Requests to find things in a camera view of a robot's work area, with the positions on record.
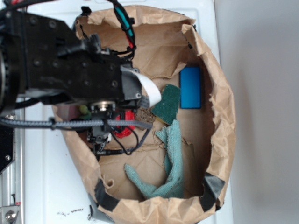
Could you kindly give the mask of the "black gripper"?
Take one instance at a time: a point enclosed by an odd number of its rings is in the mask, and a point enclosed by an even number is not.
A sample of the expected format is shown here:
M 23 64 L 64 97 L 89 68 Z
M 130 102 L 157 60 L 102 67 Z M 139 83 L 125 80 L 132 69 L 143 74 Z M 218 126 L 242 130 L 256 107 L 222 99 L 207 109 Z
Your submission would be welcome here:
M 136 137 L 136 146 L 132 148 L 125 148 L 116 135 L 113 133 L 117 126 L 129 126 L 128 121 L 116 120 L 120 112 L 131 111 L 133 113 L 140 106 L 142 98 L 142 84 L 137 75 L 139 70 L 136 68 L 126 68 L 121 66 L 121 82 L 117 85 L 120 88 L 120 96 L 114 99 L 102 100 L 98 105 L 91 106 L 91 121 L 92 127 L 88 131 L 88 141 L 93 144 L 94 154 L 131 154 L 138 149 L 143 140 L 133 131 Z M 109 136 L 119 144 L 121 147 L 117 150 L 105 149 L 109 142 Z

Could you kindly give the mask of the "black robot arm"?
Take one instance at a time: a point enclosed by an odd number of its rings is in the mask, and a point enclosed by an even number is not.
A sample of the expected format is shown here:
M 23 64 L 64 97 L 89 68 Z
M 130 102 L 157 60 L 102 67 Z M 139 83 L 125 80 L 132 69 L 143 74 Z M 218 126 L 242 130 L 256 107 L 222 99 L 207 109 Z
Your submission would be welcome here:
M 132 123 L 142 85 L 129 60 L 102 49 L 97 34 L 80 40 L 65 22 L 17 10 L 0 13 L 0 123 L 12 128 L 87 131 L 95 155 L 113 155 L 110 136 Z M 7 118 L 36 103 L 85 105 L 89 118 L 57 122 Z

